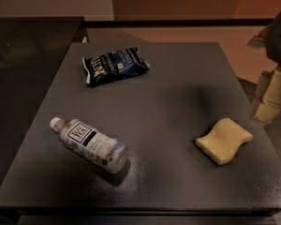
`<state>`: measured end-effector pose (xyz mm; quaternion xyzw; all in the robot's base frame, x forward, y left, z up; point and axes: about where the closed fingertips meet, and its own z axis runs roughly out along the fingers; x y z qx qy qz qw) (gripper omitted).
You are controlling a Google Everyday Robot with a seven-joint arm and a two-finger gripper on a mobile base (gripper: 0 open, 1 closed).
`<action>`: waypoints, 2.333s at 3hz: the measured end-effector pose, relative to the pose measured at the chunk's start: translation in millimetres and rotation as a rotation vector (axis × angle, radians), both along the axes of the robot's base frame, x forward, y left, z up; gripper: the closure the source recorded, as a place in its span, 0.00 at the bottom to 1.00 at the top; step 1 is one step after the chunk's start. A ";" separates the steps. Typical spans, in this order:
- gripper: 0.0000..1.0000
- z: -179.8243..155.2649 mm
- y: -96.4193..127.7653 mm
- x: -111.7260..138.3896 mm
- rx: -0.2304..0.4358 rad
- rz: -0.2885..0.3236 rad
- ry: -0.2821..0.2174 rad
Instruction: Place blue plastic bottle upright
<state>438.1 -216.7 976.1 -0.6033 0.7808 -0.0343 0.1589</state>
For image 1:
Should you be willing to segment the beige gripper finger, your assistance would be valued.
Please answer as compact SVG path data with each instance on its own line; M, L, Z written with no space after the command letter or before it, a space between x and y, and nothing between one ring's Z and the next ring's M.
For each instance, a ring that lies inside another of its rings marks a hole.
M262 122L271 122L281 112L281 65L273 71L263 71L259 77L252 116Z

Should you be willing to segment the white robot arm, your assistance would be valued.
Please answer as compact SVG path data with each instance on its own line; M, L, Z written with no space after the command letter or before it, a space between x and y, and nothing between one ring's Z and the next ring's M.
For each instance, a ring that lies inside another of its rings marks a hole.
M281 11L251 44L265 45L267 57L277 64L273 71L261 73L251 114L259 121L271 122L281 112Z

